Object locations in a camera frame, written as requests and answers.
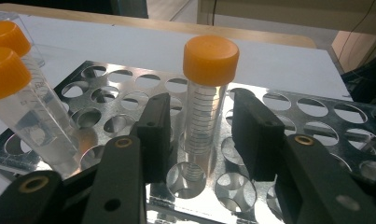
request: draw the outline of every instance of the orange cap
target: orange cap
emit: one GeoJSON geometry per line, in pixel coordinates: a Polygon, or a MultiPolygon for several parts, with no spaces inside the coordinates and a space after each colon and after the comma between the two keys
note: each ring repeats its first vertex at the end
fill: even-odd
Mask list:
{"type": "Polygon", "coordinates": [[[184,50],[184,74],[204,86],[224,86],[235,76],[240,51],[233,42],[216,35],[191,38],[184,50]]]}
{"type": "Polygon", "coordinates": [[[0,48],[0,99],[25,87],[31,74],[13,50],[0,48]]]}
{"type": "Polygon", "coordinates": [[[0,21],[0,47],[13,49],[22,57],[30,51],[31,44],[14,22],[0,21]]]}

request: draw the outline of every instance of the laboratory bench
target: laboratory bench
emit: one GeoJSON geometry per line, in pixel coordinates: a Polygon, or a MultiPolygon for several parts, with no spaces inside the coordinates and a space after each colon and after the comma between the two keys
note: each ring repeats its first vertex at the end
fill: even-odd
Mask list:
{"type": "MultiPolygon", "coordinates": [[[[183,77],[185,43],[195,35],[221,35],[240,49],[237,87],[352,101],[327,52],[305,36],[13,4],[0,4],[0,11],[19,14],[53,88],[86,61],[183,77]]],[[[0,134],[6,128],[0,121],[0,134]]],[[[8,183],[0,175],[0,193],[8,183]]]]}

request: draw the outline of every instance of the black cable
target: black cable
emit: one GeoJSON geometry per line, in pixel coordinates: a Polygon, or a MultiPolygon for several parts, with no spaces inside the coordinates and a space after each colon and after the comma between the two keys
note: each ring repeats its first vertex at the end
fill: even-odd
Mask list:
{"type": "Polygon", "coordinates": [[[353,30],[350,32],[350,34],[347,36],[347,39],[345,40],[344,45],[343,45],[342,48],[341,48],[340,55],[339,55],[339,57],[337,58],[337,62],[338,62],[338,63],[340,62],[340,57],[341,57],[341,55],[342,55],[342,52],[344,51],[344,47],[345,47],[345,45],[347,44],[348,40],[350,39],[351,34],[356,30],[356,28],[357,28],[357,27],[358,27],[358,26],[359,26],[359,25],[365,20],[365,18],[369,15],[369,13],[371,12],[371,9],[373,8],[375,2],[376,2],[376,0],[373,0],[373,1],[371,2],[371,5],[370,5],[370,7],[369,7],[368,12],[367,12],[367,13],[365,14],[365,16],[359,21],[359,23],[356,24],[356,26],[353,28],[353,30]]]}
{"type": "Polygon", "coordinates": [[[212,25],[213,26],[214,26],[214,23],[215,23],[216,3],[217,3],[217,0],[215,0],[215,2],[214,2],[214,8],[213,8],[213,19],[212,19],[212,25]]]}

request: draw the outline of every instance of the clear plastic tube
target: clear plastic tube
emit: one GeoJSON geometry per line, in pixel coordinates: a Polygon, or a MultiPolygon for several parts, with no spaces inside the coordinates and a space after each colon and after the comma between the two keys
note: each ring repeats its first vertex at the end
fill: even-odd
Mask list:
{"type": "Polygon", "coordinates": [[[0,48],[0,120],[66,178],[79,168],[80,154],[57,120],[60,111],[51,110],[56,97],[43,76],[33,78],[13,50],[0,48]]]}
{"type": "Polygon", "coordinates": [[[239,54],[233,42],[215,35],[195,36],[185,45],[188,106],[183,147],[190,155],[203,155],[214,147],[219,113],[239,54]]]}
{"type": "Polygon", "coordinates": [[[188,83],[188,112],[184,150],[203,154],[213,148],[214,134],[227,85],[208,87],[188,83]]]}
{"type": "Polygon", "coordinates": [[[22,56],[21,60],[31,73],[31,84],[39,100],[46,107],[53,119],[56,120],[64,130],[69,130],[71,127],[68,113],[56,92],[54,92],[46,81],[36,60],[29,53],[22,56]]]}

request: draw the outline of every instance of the brass screw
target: brass screw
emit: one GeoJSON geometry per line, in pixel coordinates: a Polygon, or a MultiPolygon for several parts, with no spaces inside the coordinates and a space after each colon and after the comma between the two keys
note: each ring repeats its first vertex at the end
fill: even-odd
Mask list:
{"type": "Polygon", "coordinates": [[[21,193],[32,193],[45,187],[49,182],[49,178],[44,175],[33,176],[26,179],[19,187],[21,193]]]}
{"type": "Polygon", "coordinates": [[[130,138],[120,138],[115,142],[115,147],[128,147],[132,144],[132,139],[130,138]]]}
{"type": "Polygon", "coordinates": [[[311,137],[303,136],[303,135],[298,135],[295,136],[295,141],[298,143],[304,145],[304,146],[312,146],[313,145],[313,139],[311,137]]]}

